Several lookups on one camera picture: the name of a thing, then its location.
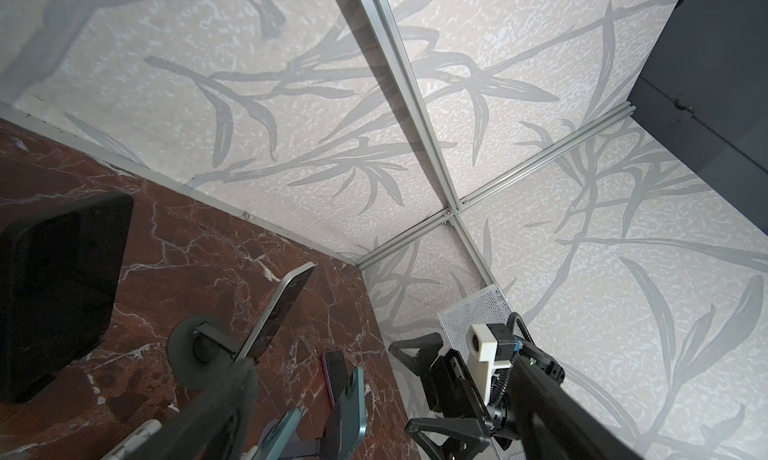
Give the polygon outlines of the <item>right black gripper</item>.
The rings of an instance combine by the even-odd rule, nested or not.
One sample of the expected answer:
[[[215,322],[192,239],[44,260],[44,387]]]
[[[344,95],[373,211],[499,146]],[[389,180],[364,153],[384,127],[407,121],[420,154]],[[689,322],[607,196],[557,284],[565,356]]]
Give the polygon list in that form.
[[[391,343],[389,353],[416,376],[427,374],[427,405],[444,418],[413,418],[405,432],[433,460],[470,460],[491,438],[508,442],[507,398],[488,406],[457,350],[439,355],[440,333]]]

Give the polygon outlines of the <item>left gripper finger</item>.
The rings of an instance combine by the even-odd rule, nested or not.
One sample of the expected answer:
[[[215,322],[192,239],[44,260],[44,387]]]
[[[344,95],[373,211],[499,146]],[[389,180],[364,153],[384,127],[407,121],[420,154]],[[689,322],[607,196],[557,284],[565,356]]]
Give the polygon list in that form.
[[[233,363],[130,459],[239,459],[259,395],[253,360]]]

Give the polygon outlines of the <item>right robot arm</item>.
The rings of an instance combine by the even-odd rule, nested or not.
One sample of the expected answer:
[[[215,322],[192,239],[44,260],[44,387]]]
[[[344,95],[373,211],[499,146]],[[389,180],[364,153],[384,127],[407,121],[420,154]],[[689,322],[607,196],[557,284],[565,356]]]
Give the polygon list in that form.
[[[522,443],[527,459],[637,459],[615,437],[536,367],[512,367],[499,408],[489,408],[460,353],[440,352],[432,333],[395,341],[389,352],[416,375],[437,418],[413,418],[405,431],[431,459],[474,459],[494,442]]]

